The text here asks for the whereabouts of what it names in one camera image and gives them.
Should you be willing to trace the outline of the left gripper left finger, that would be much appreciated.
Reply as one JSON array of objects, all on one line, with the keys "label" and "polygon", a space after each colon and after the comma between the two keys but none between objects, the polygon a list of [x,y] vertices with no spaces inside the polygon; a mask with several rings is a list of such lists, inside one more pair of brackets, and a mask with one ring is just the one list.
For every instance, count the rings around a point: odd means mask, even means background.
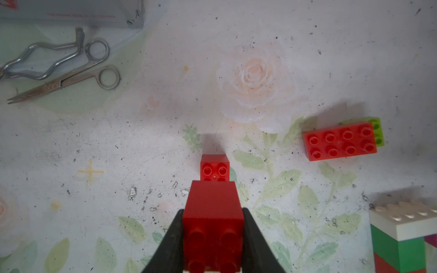
[{"label": "left gripper left finger", "polygon": [[177,212],[157,251],[141,273],[182,273],[183,258],[183,212]]}]

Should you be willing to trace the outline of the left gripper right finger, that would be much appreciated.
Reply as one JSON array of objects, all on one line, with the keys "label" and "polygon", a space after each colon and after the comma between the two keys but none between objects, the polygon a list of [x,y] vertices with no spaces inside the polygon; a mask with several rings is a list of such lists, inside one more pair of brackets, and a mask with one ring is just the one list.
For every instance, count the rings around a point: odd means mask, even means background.
[{"label": "left gripper right finger", "polygon": [[243,208],[242,212],[244,215],[242,273],[285,273],[249,209]]}]

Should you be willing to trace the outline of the red square lego brick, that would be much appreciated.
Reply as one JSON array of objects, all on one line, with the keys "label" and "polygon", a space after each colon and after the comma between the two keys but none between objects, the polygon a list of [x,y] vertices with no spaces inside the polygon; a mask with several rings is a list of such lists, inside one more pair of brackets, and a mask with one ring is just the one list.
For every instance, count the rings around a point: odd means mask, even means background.
[{"label": "red square lego brick", "polygon": [[234,182],[194,180],[183,213],[184,268],[241,270],[244,216]]},{"label": "red square lego brick", "polygon": [[204,154],[200,162],[201,181],[230,181],[230,162],[225,154]]}]

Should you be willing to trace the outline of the red tall lego brick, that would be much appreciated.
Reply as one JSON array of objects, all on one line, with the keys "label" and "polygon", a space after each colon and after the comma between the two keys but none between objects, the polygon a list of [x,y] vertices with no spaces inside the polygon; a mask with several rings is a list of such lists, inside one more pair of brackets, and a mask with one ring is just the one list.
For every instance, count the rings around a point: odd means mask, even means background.
[{"label": "red tall lego brick", "polygon": [[[374,262],[376,273],[400,273],[400,271],[396,270],[393,266],[389,265],[388,262],[383,260],[376,253],[374,255]],[[425,268],[421,268],[420,270],[408,271],[407,273],[427,273]]]}]

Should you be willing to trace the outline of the white long lego brick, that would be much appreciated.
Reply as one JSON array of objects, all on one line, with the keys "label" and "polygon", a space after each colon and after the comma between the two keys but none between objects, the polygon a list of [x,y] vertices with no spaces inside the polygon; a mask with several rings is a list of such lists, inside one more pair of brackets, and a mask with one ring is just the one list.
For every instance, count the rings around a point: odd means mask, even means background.
[{"label": "white long lego brick", "polygon": [[437,233],[437,207],[418,200],[375,207],[369,211],[369,217],[371,225],[397,241]]}]

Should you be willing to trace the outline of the red long lego brick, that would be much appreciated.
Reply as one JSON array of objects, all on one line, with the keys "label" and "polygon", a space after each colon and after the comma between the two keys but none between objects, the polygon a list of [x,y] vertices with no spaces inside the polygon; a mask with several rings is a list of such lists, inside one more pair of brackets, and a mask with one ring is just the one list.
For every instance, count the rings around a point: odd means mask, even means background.
[{"label": "red long lego brick", "polygon": [[354,122],[302,132],[309,161],[329,160],[377,153],[373,125]]}]

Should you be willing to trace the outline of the pink lego brick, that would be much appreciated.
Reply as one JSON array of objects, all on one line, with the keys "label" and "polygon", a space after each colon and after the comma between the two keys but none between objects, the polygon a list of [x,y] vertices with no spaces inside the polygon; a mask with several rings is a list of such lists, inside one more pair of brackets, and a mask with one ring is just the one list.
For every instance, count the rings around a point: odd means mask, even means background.
[{"label": "pink lego brick", "polygon": [[425,236],[424,241],[434,248],[437,248],[437,234]]}]

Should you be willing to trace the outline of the lime green lego brick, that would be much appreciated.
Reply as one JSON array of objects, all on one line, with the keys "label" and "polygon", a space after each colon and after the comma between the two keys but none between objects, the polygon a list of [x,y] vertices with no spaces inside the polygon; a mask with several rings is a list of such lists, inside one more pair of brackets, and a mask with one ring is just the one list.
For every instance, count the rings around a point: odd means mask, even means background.
[{"label": "lime green lego brick", "polygon": [[363,118],[358,118],[358,119],[350,119],[350,120],[342,121],[339,124],[346,125],[346,124],[351,124],[351,123],[360,122],[360,121],[372,123],[375,141],[376,141],[376,146],[377,147],[384,147],[384,145],[385,145],[384,133],[382,130],[381,120],[379,117],[363,117]]}]

